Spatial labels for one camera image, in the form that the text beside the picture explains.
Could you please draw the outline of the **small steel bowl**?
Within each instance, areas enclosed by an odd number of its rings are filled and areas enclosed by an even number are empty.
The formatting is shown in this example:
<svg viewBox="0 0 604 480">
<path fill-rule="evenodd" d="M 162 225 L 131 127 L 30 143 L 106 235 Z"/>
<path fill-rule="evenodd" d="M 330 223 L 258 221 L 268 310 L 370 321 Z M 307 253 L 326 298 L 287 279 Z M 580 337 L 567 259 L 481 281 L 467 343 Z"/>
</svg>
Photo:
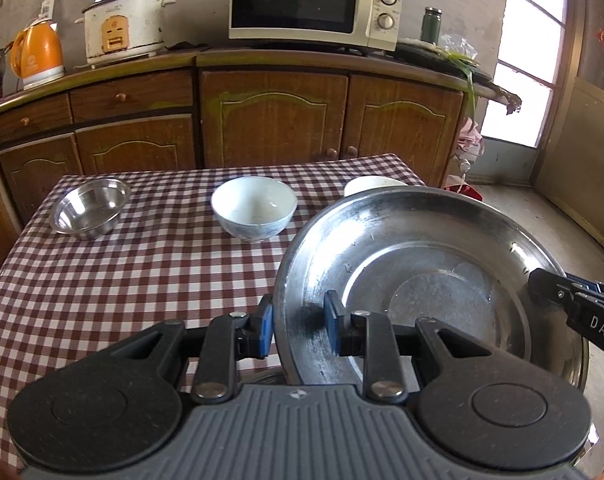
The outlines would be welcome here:
<svg viewBox="0 0 604 480">
<path fill-rule="evenodd" d="M 125 182 L 116 178 L 90 180 L 73 188 L 52 206 L 52 231 L 77 240 L 96 240 L 119 223 L 131 192 Z"/>
</svg>

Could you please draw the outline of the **pink plastic bags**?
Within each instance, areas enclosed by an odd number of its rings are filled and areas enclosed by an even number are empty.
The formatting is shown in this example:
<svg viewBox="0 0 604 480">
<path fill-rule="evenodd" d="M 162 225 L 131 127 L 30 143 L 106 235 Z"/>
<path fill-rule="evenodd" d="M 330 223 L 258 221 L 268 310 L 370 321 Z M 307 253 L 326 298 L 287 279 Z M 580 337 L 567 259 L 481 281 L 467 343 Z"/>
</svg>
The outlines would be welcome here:
<svg viewBox="0 0 604 480">
<path fill-rule="evenodd" d="M 484 138 L 477 130 L 477 123 L 470 117 L 460 129 L 456 154 L 458 157 L 475 162 L 484 154 Z"/>
</svg>

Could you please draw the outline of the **white shallow bowl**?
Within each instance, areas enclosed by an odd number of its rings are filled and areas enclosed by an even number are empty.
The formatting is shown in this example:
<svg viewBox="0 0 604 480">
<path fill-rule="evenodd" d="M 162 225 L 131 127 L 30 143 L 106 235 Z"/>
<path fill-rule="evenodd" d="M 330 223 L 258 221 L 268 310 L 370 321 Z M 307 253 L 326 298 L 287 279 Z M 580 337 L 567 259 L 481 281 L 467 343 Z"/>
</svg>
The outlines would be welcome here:
<svg viewBox="0 0 604 480">
<path fill-rule="evenodd" d="M 392 186 L 403 186 L 405 182 L 397 179 L 381 176 L 362 176 L 350 180 L 344 185 L 343 196 L 351 196 L 356 193 L 376 190 L 377 188 L 391 188 Z"/>
</svg>

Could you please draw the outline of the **green onion stalks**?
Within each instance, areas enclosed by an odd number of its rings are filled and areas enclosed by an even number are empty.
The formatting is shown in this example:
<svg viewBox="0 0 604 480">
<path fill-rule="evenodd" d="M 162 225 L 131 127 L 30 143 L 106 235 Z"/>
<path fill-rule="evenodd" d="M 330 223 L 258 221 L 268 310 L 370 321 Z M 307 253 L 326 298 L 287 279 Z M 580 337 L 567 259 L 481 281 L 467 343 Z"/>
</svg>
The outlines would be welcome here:
<svg viewBox="0 0 604 480">
<path fill-rule="evenodd" d="M 460 72 L 463 74 L 463 78 L 466 79 L 466 90 L 464 90 L 464 93 L 466 93 L 466 97 L 468 98 L 466 110 L 468 111 L 468 116 L 474 120 L 477 102 L 472 70 L 472 68 L 475 66 L 474 61 L 472 58 L 468 58 L 464 54 L 448 51 L 439 46 L 434 46 L 433 49 L 440 58 L 443 58 L 443 60 L 451 63 L 451 65 L 456 67 L 457 70 L 460 70 Z"/>
</svg>

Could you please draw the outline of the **blue-white porcelain bowl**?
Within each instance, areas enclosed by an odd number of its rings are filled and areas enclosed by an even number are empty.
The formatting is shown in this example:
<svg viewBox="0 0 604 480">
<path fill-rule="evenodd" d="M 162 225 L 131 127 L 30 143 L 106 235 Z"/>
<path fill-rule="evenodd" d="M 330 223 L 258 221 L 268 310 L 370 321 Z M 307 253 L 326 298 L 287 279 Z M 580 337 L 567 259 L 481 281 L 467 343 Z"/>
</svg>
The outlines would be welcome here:
<svg viewBox="0 0 604 480">
<path fill-rule="evenodd" d="M 265 177 L 240 177 L 220 185 L 211 196 L 214 217 L 230 236 L 261 242 L 281 233 L 297 208 L 285 183 Z"/>
</svg>

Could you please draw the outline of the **red checkered tablecloth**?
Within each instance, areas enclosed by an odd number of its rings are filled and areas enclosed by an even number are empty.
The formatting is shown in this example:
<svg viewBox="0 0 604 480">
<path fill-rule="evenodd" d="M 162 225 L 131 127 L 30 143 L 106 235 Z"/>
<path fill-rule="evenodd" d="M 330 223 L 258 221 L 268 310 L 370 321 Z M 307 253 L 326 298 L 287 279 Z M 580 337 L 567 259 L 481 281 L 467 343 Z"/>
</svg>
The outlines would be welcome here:
<svg viewBox="0 0 604 480">
<path fill-rule="evenodd" d="M 292 188 L 297 207 L 280 234 L 253 244 L 228 235 L 210 204 L 220 185 L 247 175 L 244 167 L 125 172 L 130 200 L 98 240 L 52 229 L 52 206 L 83 182 L 58 181 L 0 268 L 0 460 L 20 464 L 6 416 L 30 382 L 155 323 L 181 318 L 197 327 L 254 309 L 296 232 L 339 200 L 347 182 L 382 176 L 419 183 L 394 154 L 259 167 L 256 174 Z"/>
</svg>

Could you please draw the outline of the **large steel plate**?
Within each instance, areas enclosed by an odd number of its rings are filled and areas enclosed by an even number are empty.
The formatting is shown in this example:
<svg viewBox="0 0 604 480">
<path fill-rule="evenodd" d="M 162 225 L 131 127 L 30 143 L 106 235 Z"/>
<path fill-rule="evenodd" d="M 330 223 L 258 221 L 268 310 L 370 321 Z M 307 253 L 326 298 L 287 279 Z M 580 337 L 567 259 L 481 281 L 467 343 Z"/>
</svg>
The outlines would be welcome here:
<svg viewBox="0 0 604 480">
<path fill-rule="evenodd" d="M 530 296 L 530 272 L 561 267 L 495 208 L 451 192 L 395 186 L 342 198 L 296 234 L 274 286 L 275 338 L 293 385 L 359 384 L 363 362 L 330 349 L 323 297 L 397 325 L 437 318 L 486 344 L 586 384 L 589 348 L 564 311 Z"/>
</svg>

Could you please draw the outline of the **green thermos bottle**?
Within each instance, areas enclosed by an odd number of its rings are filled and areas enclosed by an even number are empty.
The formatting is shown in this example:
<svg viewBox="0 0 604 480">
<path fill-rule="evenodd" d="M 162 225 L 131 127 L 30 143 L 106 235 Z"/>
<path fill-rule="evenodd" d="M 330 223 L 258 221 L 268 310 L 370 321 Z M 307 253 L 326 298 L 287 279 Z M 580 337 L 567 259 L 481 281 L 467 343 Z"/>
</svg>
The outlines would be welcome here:
<svg viewBox="0 0 604 480">
<path fill-rule="evenodd" d="M 438 44 L 441 24 L 442 11 L 433 6 L 427 6 L 422 18 L 420 40 L 428 44 Z"/>
</svg>

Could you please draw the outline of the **red plastic bag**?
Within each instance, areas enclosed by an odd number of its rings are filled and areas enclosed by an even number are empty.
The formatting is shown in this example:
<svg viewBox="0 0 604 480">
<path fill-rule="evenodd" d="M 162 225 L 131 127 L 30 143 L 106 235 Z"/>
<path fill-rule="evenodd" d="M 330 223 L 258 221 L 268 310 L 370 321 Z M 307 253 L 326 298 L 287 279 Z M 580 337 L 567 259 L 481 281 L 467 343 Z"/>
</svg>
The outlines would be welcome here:
<svg viewBox="0 0 604 480">
<path fill-rule="evenodd" d="M 447 185 L 445 186 L 445 190 L 451 193 L 473 198 L 473 200 L 478 200 L 479 202 L 483 200 L 483 195 L 480 194 L 476 188 L 473 188 L 473 186 L 466 183 Z"/>
</svg>

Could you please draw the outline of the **orange electric kettle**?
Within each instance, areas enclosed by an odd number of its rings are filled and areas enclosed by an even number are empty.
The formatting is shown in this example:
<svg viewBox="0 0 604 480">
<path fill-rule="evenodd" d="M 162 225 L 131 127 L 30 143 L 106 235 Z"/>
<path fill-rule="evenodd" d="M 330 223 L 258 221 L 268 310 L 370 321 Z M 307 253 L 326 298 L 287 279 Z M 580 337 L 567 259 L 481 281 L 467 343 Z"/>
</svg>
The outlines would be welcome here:
<svg viewBox="0 0 604 480">
<path fill-rule="evenodd" d="M 17 33 L 9 50 L 9 65 L 31 90 L 64 76 L 61 41 L 57 24 L 50 18 L 38 18 Z"/>
</svg>

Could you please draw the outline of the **cream microwave oven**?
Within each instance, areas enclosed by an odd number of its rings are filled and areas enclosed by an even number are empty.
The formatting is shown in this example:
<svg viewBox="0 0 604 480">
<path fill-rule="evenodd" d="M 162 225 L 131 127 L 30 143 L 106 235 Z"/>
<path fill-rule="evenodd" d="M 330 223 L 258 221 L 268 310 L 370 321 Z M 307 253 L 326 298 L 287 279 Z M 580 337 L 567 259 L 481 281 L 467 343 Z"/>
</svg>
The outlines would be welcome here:
<svg viewBox="0 0 604 480">
<path fill-rule="evenodd" d="M 402 0 L 229 0 L 228 36 L 393 51 Z"/>
</svg>

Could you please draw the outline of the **wooden kitchen cabinet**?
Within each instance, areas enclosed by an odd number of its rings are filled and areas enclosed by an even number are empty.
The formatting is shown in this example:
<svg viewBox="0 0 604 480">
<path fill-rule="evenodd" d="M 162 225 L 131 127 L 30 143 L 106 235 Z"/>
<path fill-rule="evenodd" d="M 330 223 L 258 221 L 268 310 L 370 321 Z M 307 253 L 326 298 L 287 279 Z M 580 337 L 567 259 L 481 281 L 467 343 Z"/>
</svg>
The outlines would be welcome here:
<svg viewBox="0 0 604 480">
<path fill-rule="evenodd" d="M 68 174 L 274 166 L 392 153 L 442 185 L 493 88 L 389 58 L 183 51 L 84 70 L 0 100 L 0 267 Z"/>
</svg>

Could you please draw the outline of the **white power strip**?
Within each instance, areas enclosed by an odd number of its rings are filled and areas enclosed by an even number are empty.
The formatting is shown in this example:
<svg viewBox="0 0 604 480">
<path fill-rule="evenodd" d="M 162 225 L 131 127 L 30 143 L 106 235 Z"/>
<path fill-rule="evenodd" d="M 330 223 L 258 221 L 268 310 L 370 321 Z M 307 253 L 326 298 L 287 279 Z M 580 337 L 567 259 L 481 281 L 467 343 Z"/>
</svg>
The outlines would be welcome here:
<svg viewBox="0 0 604 480">
<path fill-rule="evenodd" d="M 44 0 L 40 5 L 40 14 L 38 14 L 38 17 L 52 20 L 54 18 L 55 3 L 56 0 Z"/>
</svg>

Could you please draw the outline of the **white rice cooker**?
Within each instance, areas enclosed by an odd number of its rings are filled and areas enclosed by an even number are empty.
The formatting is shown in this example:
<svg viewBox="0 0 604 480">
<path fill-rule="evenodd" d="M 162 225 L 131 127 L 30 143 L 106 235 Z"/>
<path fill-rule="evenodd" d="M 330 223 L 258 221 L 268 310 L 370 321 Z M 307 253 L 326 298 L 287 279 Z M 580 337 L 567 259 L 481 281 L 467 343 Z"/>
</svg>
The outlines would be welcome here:
<svg viewBox="0 0 604 480">
<path fill-rule="evenodd" d="M 75 24 L 84 26 L 86 62 L 98 67 L 157 55 L 165 46 L 164 10 L 176 0 L 94 0 Z"/>
</svg>

